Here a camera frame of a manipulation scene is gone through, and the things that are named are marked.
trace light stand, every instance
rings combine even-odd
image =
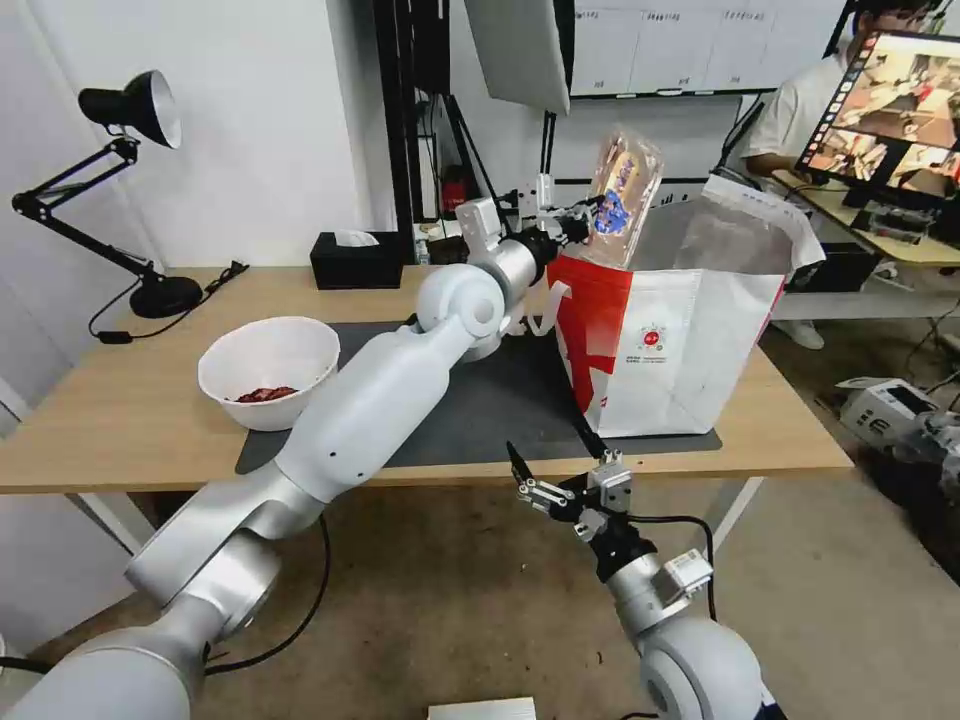
[[[102,243],[53,215],[56,208],[137,162],[140,141],[127,135],[125,127],[134,127],[166,147],[180,146],[180,119],[166,80],[160,72],[151,70],[135,77],[123,90],[86,89],[78,100],[87,118],[118,137],[42,185],[15,195],[13,209],[140,278],[140,286],[130,296],[130,308],[140,317],[164,318],[192,310],[203,298],[194,280],[161,275],[151,261],[138,261],[136,256]],[[111,155],[116,155],[120,164],[90,180],[61,184]]]

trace desk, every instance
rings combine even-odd
[[[233,474],[246,430],[204,396],[196,381],[197,360],[214,340],[275,315],[328,322],[403,319],[413,311],[427,272],[429,268],[405,268],[398,290],[318,292],[309,268],[254,268],[169,332],[132,345],[97,347],[0,445],[0,493],[79,493],[118,539],[136,550],[152,531],[136,524],[123,493],[192,490]],[[215,271],[179,269],[176,274],[204,284]],[[532,293],[534,304],[542,300],[543,290]],[[130,318],[124,327],[139,332],[156,324]],[[851,467],[759,348],[717,432],[720,450],[626,461],[641,478],[723,476],[741,484],[756,476],[810,476]],[[584,453],[583,458],[530,465],[534,473],[558,479],[585,472],[595,461]],[[387,468],[368,484],[512,482],[510,467],[502,462]],[[740,490],[735,500],[742,500]]]
[[[786,191],[807,183],[785,170],[773,174]],[[774,320],[860,320],[868,318],[934,318],[960,315],[957,297],[960,283],[937,273],[940,268],[960,267],[960,250],[924,238],[918,245],[880,237],[851,227],[855,208],[843,205],[842,183],[831,180],[822,188],[791,193],[850,234],[865,249],[899,263],[897,282],[871,277],[860,292],[787,293],[774,309]]]
[[[809,184],[786,170],[774,172],[773,179],[788,191]],[[843,192],[844,189],[843,183],[838,180],[831,180],[821,188],[807,188],[794,192],[792,195],[802,197],[823,215],[856,235],[867,246],[889,258],[911,265],[926,265],[934,268],[960,267],[960,250],[944,245],[932,238],[925,237],[918,245],[910,245],[851,227],[859,210],[846,207],[843,204],[843,200],[847,196]]]

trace red food in bowl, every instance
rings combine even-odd
[[[279,400],[287,395],[293,395],[297,392],[294,388],[287,385],[281,385],[278,388],[257,388],[253,392],[241,395],[234,402],[255,403],[267,402],[269,400]]]

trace shopping bag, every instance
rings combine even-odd
[[[601,437],[709,432],[785,277],[823,259],[807,218],[771,196],[711,177],[685,205],[675,237],[638,245],[636,265],[655,255],[658,269],[567,256],[548,267],[559,351]]]

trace black mat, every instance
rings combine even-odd
[[[396,322],[332,325],[340,336],[340,366],[371,337],[398,326]],[[453,368],[447,394],[387,467],[502,462],[507,460],[507,440],[527,460],[585,457],[589,453],[573,426],[575,412],[553,334],[506,337],[490,357]],[[288,435],[289,431],[251,431],[237,460],[237,473],[248,473],[271,460]],[[608,444],[626,455],[722,447],[715,431],[616,438]]]

